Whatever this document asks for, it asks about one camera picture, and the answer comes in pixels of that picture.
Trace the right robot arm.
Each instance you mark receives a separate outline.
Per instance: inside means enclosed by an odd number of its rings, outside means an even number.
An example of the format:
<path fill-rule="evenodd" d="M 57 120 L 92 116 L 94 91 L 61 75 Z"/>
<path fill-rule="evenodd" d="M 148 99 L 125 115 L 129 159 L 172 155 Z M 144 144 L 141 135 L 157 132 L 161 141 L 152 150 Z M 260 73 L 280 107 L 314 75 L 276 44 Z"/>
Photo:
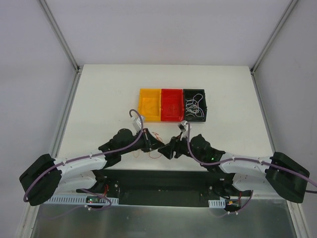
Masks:
<path fill-rule="evenodd" d="M 230 179 L 221 183 L 227 195 L 239 191 L 276 192 L 285 200 L 302 203 L 310 173 L 281 152 L 268 157 L 243 157 L 211 147 L 201 134 L 191 140 L 173 137 L 158 151 L 168 159 L 191 157 L 211 173 L 225 173 Z"/>

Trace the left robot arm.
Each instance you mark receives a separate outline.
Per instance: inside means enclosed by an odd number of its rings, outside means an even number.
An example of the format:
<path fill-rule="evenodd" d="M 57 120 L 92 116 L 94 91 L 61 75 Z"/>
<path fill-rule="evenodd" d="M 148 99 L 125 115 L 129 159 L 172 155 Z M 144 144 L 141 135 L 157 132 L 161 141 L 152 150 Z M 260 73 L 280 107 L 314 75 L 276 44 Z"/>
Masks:
<path fill-rule="evenodd" d="M 90 189 L 99 193 L 105 181 L 85 172 L 103 170 L 121 161 L 121 156 L 141 150 L 144 153 L 155 151 L 164 143 L 154 137 L 147 128 L 133 134 L 129 129 L 121 129 L 107 143 L 98 148 L 98 153 L 73 159 L 53 158 L 50 154 L 41 155 L 19 177 L 24 189 L 24 202 L 37 206 L 48 201 L 54 194 L 68 190 Z"/>

